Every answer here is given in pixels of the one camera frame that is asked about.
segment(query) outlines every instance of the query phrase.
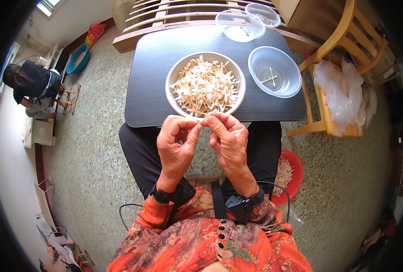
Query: wooden bed frame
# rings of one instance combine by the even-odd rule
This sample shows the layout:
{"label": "wooden bed frame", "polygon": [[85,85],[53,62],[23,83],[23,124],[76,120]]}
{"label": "wooden bed frame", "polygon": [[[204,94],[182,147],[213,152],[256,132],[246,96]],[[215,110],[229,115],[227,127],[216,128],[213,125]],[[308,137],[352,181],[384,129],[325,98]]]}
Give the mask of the wooden bed frame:
{"label": "wooden bed frame", "polygon": [[[244,10],[249,3],[261,3],[275,10],[270,1],[265,0],[141,0],[133,6],[126,22],[130,26],[123,30],[123,35],[116,37],[113,45],[120,53],[135,50],[139,39],[151,32],[196,25],[215,24],[215,16],[223,10]],[[286,39],[291,51],[311,55],[321,44],[310,39],[306,34],[286,27],[284,23],[278,28],[270,28],[279,32]],[[341,55],[335,52],[327,54],[325,59],[340,65]]]}

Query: cardboard box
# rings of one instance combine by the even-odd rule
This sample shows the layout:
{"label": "cardboard box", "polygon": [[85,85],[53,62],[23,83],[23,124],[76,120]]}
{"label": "cardboard box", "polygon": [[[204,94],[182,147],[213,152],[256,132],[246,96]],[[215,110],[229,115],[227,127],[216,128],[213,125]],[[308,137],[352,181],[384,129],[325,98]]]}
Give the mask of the cardboard box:
{"label": "cardboard box", "polygon": [[378,77],[374,77],[374,86],[383,84],[389,80],[396,78],[395,64],[391,65],[389,69],[380,74]]}
{"label": "cardboard box", "polygon": [[[310,34],[326,41],[335,31],[343,14],[346,0],[272,0],[275,8],[289,28]],[[379,17],[368,0],[357,0],[356,7],[372,27]]]}
{"label": "cardboard box", "polygon": [[386,46],[386,49],[383,52],[380,60],[377,64],[372,68],[372,73],[374,76],[380,76],[387,72],[395,61],[395,56],[393,55],[392,51],[390,50],[389,46]]}

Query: bowl of cotton swabs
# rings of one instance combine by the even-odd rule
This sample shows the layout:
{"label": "bowl of cotton swabs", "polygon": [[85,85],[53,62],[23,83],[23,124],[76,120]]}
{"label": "bowl of cotton swabs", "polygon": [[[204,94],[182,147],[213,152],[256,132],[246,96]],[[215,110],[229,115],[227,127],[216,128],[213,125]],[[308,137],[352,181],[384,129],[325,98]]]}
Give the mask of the bowl of cotton swabs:
{"label": "bowl of cotton swabs", "polygon": [[180,115],[197,121],[213,112],[233,114],[245,96],[241,68],[216,52],[197,52],[178,61],[165,81],[166,98]]}

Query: orange floral shirt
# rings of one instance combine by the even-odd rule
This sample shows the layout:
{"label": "orange floral shirt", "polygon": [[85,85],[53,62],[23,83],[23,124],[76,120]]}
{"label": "orange floral shirt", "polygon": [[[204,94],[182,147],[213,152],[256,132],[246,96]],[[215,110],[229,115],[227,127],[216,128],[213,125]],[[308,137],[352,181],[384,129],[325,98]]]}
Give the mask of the orange floral shirt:
{"label": "orange floral shirt", "polygon": [[227,219],[215,219],[210,190],[196,190],[167,228],[172,204],[156,205],[149,196],[107,272],[196,272],[215,261],[233,272],[312,270],[291,225],[268,198],[254,207],[249,222],[236,224],[228,211]]}

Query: blue plastic basin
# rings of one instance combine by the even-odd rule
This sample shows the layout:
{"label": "blue plastic basin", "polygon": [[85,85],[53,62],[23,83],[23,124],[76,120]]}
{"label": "blue plastic basin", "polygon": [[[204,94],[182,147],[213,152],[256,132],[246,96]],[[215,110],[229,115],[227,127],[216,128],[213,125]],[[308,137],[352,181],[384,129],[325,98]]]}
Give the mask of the blue plastic basin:
{"label": "blue plastic basin", "polygon": [[[77,58],[83,52],[85,52],[84,56],[82,57],[80,62],[76,65]],[[70,58],[70,61],[68,62],[67,73],[68,74],[79,73],[80,71],[82,71],[85,68],[88,61],[90,60],[90,56],[91,56],[91,53],[88,50],[87,44],[82,44],[81,46],[79,46],[79,48],[76,49],[76,51],[74,51],[73,55]]]}

